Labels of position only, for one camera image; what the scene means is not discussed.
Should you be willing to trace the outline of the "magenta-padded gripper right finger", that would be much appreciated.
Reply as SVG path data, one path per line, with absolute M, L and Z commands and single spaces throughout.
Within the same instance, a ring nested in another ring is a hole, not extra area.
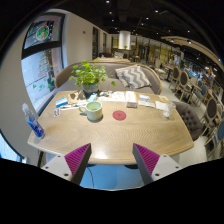
M 182 167 L 167 154 L 158 155 L 136 143 L 133 144 L 132 153 L 145 185 L 182 169 Z

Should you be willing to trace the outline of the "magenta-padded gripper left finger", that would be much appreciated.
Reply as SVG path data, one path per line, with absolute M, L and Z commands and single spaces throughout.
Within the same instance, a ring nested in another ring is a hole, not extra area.
M 88 143 L 64 156 L 55 156 L 42 169 L 79 185 L 91 153 L 91 144 Z

